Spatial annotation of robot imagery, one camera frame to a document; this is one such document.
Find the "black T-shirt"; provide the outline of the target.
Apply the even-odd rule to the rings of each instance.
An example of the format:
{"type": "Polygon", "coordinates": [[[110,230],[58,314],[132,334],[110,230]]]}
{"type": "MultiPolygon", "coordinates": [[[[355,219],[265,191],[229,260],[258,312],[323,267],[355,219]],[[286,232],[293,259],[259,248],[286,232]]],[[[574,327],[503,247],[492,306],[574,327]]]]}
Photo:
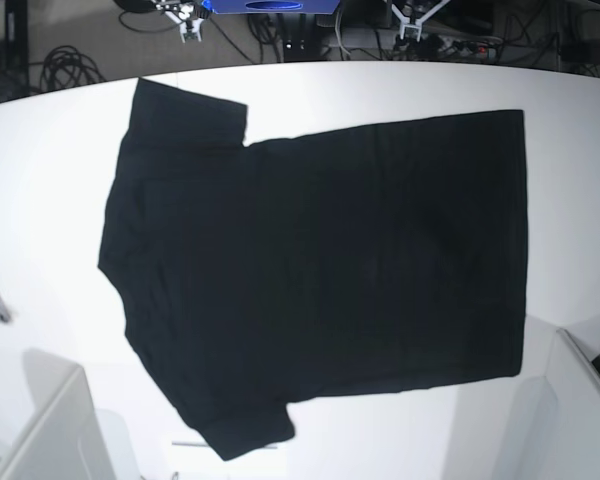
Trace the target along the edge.
{"type": "Polygon", "coordinates": [[[524,114],[244,144],[245,105],[140,80],[99,268],[148,374],[224,460],[291,403],[516,376],[524,114]]]}

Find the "blue box at top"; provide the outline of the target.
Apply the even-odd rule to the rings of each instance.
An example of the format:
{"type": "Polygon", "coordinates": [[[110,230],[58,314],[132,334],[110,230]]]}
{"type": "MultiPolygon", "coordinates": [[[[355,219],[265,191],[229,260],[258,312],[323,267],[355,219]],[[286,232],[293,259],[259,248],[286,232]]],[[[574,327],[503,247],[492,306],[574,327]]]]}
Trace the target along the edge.
{"type": "Polygon", "coordinates": [[[201,5],[216,14],[300,13],[332,14],[339,0],[204,0],[201,5]]]}

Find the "white bin left front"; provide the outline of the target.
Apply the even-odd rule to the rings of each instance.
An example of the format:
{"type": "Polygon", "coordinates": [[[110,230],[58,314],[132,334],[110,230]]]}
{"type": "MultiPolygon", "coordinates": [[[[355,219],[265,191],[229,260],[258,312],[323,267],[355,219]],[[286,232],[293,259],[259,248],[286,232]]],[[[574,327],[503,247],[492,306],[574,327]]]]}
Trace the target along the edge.
{"type": "Polygon", "coordinates": [[[140,476],[124,419],[95,406],[82,365],[0,351],[0,479],[140,476]]]}

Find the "white bin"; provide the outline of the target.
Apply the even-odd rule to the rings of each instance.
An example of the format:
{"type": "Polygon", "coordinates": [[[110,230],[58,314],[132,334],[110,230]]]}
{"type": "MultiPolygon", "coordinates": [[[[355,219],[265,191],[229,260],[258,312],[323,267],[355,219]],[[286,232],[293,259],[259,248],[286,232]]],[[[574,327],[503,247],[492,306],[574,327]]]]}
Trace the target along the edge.
{"type": "Polygon", "coordinates": [[[82,365],[0,351],[0,479],[140,476],[124,419],[95,406],[82,365]]]}
{"type": "Polygon", "coordinates": [[[600,378],[565,330],[516,392],[493,477],[600,479],[600,378]]]}

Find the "white bin right front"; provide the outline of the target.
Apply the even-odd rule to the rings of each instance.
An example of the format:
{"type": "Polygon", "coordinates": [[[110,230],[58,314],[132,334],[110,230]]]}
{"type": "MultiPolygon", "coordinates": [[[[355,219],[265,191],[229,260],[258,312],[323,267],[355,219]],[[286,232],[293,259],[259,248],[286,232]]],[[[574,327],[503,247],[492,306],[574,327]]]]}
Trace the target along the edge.
{"type": "Polygon", "coordinates": [[[600,378],[565,330],[516,392],[493,477],[600,479],[600,378]]]}

